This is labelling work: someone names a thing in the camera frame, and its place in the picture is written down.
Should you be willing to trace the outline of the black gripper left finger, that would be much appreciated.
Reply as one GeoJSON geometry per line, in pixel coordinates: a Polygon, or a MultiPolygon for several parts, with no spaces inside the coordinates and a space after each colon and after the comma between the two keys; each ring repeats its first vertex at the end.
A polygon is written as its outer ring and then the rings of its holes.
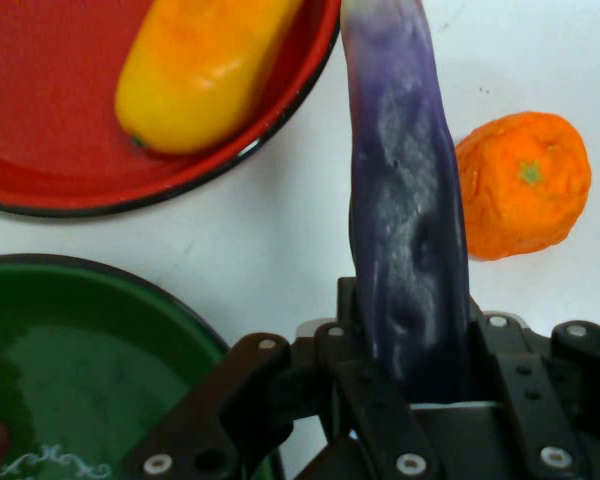
{"type": "Polygon", "coordinates": [[[367,354],[355,281],[310,337],[243,337],[122,461],[126,479],[248,479],[316,417],[326,446],[304,479],[441,479],[443,462],[397,387],[367,354]]]}

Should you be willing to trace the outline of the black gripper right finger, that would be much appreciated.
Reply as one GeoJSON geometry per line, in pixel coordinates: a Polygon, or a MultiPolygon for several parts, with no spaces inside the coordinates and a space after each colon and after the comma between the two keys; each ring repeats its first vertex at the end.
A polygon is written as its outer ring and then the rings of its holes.
{"type": "Polygon", "coordinates": [[[470,479],[600,479],[600,325],[544,337],[470,305],[475,390],[494,401],[468,442],[470,479]]]}

